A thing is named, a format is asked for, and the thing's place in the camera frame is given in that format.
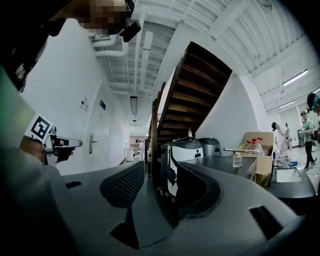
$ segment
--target wooden staircase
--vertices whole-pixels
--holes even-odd
[[[217,102],[231,73],[232,70],[212,53],[196,43],[190,43],[175,69],[157,130],[154,127],[157,135],[152,137],[152,141],[156,138],[155,150],[158,153],[161,145],[187,137],[189,129],[195,135]],[[158,112],[161,95],[162,90],[154,102],[155,113]],[[147,145],[151,139],[151,125]]]

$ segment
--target door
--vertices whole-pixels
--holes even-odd
[[[111,101],[107,100],[102,86],[100,86],[92,106],[86,132],[84,160],[87,172],[111,167],[109,161],[110,126],[113,112],[114,107],[111,105]]]

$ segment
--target ceiling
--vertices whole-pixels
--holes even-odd
[[[137,35],[129,42],[127,57],[109,57],[104,62],[112,74],[110,87],[122,104],[132,135],[148,133],[151,103],[160,90],[155,85],[162,61],[181,21],[190,24],[190,29],[209,34],[212,41],[218,42],[244,67],[267,112],[278,111],[279,106],[293,100],[302,103],[308,93],[320,88],[318,55],[299,23],[277,0],[134,2],[132,19],[144,20],[140,38]],[[152,32],[153,38],[149,58],[143,61],[146,32]],[[121,49],[120,38],[108,47],[108,50]],[[147,63],[144,84],[140,81],[143,62]],[[283,87],[285,81],[305,69],[309,70],[305,76]],[[136,116],[131,112],[132,95],[138,97]],[[132,125],[133,120],[137,120],[136,127]]]

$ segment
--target cardboard box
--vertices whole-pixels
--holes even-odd
[[[257,158],[256,163],[256,179],[255,182],[264,187],[268,176],[272,171],[272,161],[274,152],[274,134],[272,132],[246,132],[244,136],[244,142],[238,148],[239,150],[245,150],[249,145],[247,141],[251,142],[252,139],[261,138],[259,142],[264,150],[268,150],[268,156],[240,153],[244,158]]]

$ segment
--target countertop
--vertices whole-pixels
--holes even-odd
[[[236,168],[233,166],[233,157],[223,156],[207,156],[203,158],[185,161],[185,163],[209,167],[217,171],[222,171],[228,174],[234,174],[247,179],[251,179],[252,176],[255,174],[255,169],[257,165],[256,158],[243,157],[242,167]]]

